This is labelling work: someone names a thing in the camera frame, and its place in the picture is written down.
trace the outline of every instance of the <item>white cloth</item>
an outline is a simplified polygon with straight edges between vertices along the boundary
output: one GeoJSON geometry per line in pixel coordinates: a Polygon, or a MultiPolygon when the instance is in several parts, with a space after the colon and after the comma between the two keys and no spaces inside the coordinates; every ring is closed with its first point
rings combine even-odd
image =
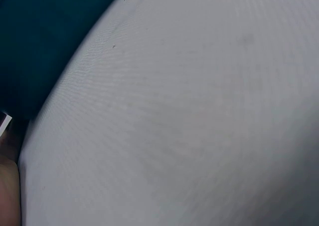
{"type": "Polygon", "coordinates": [[[318,79],[319,0],[116,0],[30,129],[23,224],[317,225],[318,79]]]}

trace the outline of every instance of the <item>white fabric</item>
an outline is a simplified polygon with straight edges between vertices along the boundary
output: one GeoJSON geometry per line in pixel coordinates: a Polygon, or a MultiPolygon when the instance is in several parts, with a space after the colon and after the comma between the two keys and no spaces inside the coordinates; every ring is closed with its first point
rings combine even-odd
{"type": "Polygon", "coordinates": [[[319,0],[116,0],[20,158],[25,226],[318,225],[319,0]]]}

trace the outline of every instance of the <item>dark spot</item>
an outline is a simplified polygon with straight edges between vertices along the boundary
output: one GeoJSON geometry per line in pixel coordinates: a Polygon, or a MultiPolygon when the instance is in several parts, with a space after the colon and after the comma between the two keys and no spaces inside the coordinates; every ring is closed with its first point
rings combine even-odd
{"type": "Polygon", "coordinates": [[[243,47],[248,47],[249,45],[252,45],[255,42],[254,35],[251,33],[243,34],[238,40],[238,45],[241,45],[243,47]]]}

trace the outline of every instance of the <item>teal fabric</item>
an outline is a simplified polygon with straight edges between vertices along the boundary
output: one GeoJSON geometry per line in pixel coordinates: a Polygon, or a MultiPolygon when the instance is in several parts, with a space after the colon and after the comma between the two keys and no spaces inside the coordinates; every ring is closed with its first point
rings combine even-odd
{"type": "Polygon", "coordinates": [[[0,0],[0,111],[34,117],[113,0],[0,0]]]}

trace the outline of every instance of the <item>fabric texture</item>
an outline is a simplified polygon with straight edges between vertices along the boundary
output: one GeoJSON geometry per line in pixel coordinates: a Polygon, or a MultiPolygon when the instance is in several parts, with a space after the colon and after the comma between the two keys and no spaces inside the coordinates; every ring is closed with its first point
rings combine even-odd
{"type": "Polygon", "coordinates": [[[116,0],[29,129],[24,226],[319,223],[319,0],[116,0]]]}
{"type": "Polygon", "coordinates": [[[0,0],[0,111],[34,117],[113,0],[0,0]]]}

